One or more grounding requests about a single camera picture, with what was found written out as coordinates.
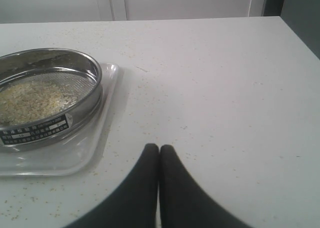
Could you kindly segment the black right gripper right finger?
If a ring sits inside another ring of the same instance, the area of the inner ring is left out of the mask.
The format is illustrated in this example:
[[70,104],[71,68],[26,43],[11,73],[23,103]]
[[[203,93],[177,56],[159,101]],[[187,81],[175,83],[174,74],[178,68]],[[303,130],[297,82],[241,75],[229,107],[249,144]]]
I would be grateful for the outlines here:
[[163,228],[248,228],[196,183],[171,145],[160,148],[159,203]]

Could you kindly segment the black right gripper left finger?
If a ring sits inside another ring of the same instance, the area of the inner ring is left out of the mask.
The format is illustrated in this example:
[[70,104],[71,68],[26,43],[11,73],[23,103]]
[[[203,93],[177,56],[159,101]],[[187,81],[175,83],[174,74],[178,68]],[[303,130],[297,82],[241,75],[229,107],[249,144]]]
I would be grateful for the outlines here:
[[159,147],[145,145],[123,182],[68,228],[154,228],[158,202]]

